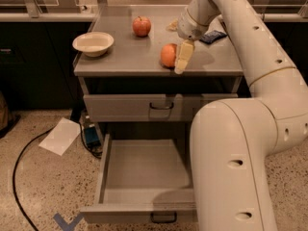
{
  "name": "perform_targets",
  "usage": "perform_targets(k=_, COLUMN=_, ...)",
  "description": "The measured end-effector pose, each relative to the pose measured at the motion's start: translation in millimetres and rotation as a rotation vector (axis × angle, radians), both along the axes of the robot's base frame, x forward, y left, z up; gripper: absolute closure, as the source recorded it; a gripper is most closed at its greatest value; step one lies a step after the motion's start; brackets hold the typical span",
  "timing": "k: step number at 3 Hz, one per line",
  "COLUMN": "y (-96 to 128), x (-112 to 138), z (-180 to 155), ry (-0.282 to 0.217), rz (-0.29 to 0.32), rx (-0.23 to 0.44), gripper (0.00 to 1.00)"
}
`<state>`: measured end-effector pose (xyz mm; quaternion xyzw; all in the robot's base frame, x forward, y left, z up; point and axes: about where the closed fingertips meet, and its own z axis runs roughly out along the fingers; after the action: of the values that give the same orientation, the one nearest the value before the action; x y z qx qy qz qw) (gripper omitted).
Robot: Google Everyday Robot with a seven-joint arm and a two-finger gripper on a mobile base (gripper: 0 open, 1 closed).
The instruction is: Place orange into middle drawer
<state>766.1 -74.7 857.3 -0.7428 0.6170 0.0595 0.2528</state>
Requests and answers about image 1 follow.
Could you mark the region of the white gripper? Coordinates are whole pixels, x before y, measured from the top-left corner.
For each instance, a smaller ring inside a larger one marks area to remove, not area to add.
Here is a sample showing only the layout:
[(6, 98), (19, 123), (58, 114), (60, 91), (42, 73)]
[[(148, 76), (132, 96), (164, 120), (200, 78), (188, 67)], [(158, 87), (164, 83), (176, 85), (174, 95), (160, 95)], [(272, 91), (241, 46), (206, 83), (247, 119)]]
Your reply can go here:
[(184, 39), (176, 49), (175, 68), (176, 74), (182, 74), (194, 52), (194, 41), (200, 40), (208, 30), (208, 25), (198, 24), (189, 15), (187, 10), (184, 10), (178, 17), (167, 25), (167, 30), (175, 32), (181, 39)]

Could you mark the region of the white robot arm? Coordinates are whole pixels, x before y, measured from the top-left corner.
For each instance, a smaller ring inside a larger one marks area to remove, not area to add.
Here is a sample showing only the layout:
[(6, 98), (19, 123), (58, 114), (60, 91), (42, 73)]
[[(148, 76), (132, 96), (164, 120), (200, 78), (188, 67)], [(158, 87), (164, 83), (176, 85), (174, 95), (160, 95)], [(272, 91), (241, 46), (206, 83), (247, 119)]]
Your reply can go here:
[(194, 44), (220, 16), (250, 97), (202, 107), (190, 131), (199, 231), (277, 231), (265, 159), (307, 137), (308, 88), (247, 0), (192, 0), (177, 22), (182, 43), (175, 71), (185, 71)]

